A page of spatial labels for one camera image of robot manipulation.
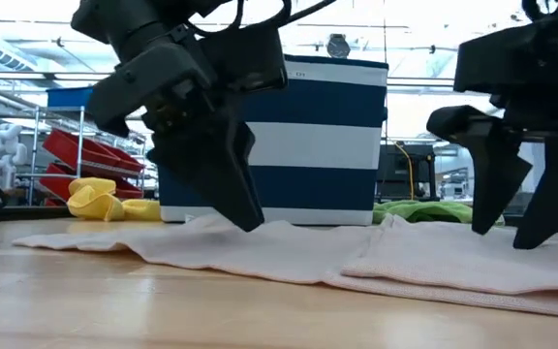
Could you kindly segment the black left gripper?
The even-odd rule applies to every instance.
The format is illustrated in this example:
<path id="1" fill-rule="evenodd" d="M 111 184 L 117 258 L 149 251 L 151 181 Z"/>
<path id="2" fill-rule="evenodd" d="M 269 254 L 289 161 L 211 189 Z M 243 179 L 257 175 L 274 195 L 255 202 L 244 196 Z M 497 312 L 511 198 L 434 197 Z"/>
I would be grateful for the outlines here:
<path id="1" fill-rule="evenodd" d="M 232 63 L 222 52 L 158 44 L 97 82 L 87 110 L 99 129 L 126 136 L 125 118 L 146 108 L 154 142 L 147 158 L 250 232 L 264 222 L 249 166 L 256 139 L 227 107 L 231 82 Z"/>

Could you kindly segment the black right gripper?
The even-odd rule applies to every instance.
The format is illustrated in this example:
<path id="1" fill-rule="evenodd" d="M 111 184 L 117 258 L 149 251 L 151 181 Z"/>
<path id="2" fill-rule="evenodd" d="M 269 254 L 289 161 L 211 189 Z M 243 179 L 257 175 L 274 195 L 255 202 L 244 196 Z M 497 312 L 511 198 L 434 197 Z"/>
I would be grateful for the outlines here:
<path id="1" fill-rule="evenodd" d="M 466 148 L 474 166 L 472 230 L 486 234 L 520 188 L 532 165 L 519 148 L 526 140 L 544 142 L 544 172 L 517 227 L 515 249 L 534 249 L 558 233 L 558 90 L 493 94 L 502 119 L 471 106 L 432 112 L 426 129 Z"/>

